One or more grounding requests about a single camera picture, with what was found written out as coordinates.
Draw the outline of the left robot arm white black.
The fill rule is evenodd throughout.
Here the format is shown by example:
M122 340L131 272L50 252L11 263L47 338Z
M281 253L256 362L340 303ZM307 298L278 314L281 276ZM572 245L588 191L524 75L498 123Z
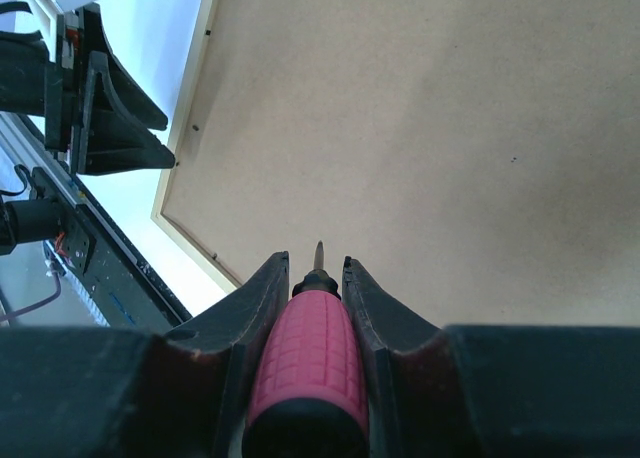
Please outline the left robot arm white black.
M1 35L1 109L39 116L44 150L63 153L71 180L171 169L174 154L155 136L166 114L116 58L98 4L55 18L54 48L41 32Z

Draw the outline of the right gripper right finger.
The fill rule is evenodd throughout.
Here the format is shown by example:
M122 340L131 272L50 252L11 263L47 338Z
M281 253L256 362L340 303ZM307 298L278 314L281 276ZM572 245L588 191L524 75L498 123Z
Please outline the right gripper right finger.
M343 302L361 348L374 457L477 457L447 336L344 260Z

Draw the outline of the wooden picture frame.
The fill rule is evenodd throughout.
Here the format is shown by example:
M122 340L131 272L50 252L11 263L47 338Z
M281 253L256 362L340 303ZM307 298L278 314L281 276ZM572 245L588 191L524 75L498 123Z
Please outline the wooden picture frame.
M217 0L160 214L448 323L639 322L639 0Z

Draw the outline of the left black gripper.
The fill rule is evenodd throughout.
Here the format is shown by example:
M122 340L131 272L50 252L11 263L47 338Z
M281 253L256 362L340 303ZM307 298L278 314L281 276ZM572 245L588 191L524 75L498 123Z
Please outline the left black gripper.
M102 34L106 53L90 53ZM167 115L116 57L102 10L82 7L54 19L45 68L45 148L71 153L71 172L101 176L171 169L174 154L156 137Z

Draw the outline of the red handled screwdriver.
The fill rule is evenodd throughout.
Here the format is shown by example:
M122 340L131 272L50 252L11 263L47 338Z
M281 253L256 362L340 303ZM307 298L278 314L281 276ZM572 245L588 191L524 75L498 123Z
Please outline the red handled screwdriver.
M365 457L369 411L359 345L317 245L267 339L252 386L245 457Z

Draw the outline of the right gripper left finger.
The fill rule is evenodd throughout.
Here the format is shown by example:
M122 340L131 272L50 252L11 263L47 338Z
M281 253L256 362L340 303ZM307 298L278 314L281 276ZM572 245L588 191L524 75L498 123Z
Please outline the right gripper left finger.
M289 292L272 254L234 292L149 345L152 457L231 457L261 352Z

